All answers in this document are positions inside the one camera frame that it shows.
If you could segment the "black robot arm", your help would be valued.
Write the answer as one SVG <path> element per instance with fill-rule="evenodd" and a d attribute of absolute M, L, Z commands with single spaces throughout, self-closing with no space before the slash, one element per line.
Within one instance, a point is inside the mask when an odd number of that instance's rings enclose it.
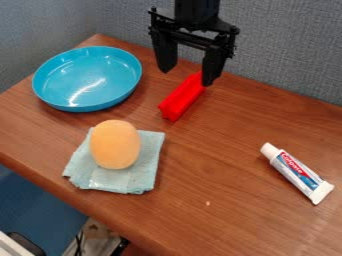
<path fill-rule="evenodd" d="M 158 67 L 167 73 L 178 64 L 178 45 L 204 52 L 202 85 L 220 76 L 226 60 L 234 57 L 239 28 L 219 18 L 220 0 L 175 0 L 174 10 L 152 6 L 148 34 Z"/>

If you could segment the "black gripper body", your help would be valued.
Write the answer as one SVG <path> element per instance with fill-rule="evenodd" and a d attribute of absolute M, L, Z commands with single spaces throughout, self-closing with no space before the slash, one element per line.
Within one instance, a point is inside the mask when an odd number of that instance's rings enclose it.
<path fill-rule="evenodd" d="M 176 5 L 174 10 L 158 8 L 148 10 L 151 32 L 166 33 L 179 44 L 206 51 L 222 47 L 226 57 L 234 56 L 235 39 L 239 28 L 219 18 L 218 5 Z"/>

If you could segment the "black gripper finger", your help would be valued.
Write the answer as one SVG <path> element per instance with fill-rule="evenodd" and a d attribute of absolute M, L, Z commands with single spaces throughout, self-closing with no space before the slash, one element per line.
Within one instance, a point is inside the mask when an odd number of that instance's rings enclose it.
<path fill-rule="evenodd" d="M 178 43 L 166 33 L 152 31 L 151 38 L 158 67 L 167 73 L 178 64 Z"/>
<path fill-rule="evenodd" d="M 220 76 L 226 63 L 226 50 L 222 47 L 211 47 L 206 50 L 202 61 L 202 85 L 210 86 Z"/>

